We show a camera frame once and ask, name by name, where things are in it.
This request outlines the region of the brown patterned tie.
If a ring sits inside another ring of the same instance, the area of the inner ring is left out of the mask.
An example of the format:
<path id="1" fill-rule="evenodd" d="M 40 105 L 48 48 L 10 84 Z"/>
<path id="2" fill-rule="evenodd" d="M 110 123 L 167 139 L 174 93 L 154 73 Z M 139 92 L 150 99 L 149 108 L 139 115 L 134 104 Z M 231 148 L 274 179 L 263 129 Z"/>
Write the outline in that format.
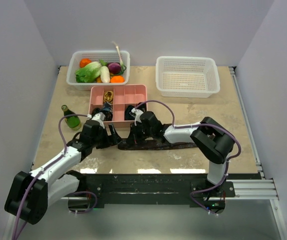
<path id="1" fill-rule="evenodd" d="M 163 151 L 163 150 L 196 148 L 197 145 L 194 142 L 161 143 L 157 140 L 144 140 L 140 142 L 128 143 L 126 139 L 123 139 L 122 142 L 120 142 L 117 147 L 119 150 L 123 151 Z"/>

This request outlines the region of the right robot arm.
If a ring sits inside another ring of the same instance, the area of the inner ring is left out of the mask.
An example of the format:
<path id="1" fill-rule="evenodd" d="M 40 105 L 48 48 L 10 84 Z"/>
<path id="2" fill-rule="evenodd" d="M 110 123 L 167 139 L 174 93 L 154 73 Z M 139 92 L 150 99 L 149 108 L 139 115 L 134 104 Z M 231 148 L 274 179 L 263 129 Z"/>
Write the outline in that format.
<path id="1" fill-rule="evenodd" d="M 209 160 L 206 191 L 216 197 L 224 191 L 221 182 L 227 171 L 227 157 L 233 149 L 234 136 L 211 117 L 186 125 L 161 123 L 152 111 L 133 109 L 134 123 L 125 140 L 133 150 L 163 150 L 197 147 Z"/>

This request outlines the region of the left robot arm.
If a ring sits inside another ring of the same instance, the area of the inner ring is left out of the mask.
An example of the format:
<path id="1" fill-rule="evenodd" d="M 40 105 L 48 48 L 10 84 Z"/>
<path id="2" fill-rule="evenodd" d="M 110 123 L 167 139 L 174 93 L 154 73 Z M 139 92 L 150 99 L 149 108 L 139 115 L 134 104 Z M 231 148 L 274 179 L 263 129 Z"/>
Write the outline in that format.
<path id="1" fill-rule="evenodd" d="M 20 171 L 15 175 L 5 211 L 32 225 L 38 223 L 48 207 L 62 197 L 86 193 L 86 182 L 75 173 L 67 173 L 68 169 L 83 161 L 94 148 L 109 148 L 121 141 L 113 124 L 106 128 L 99 120 L 87 120 L 82 131 L 57 156 L 29 173 Z"/>

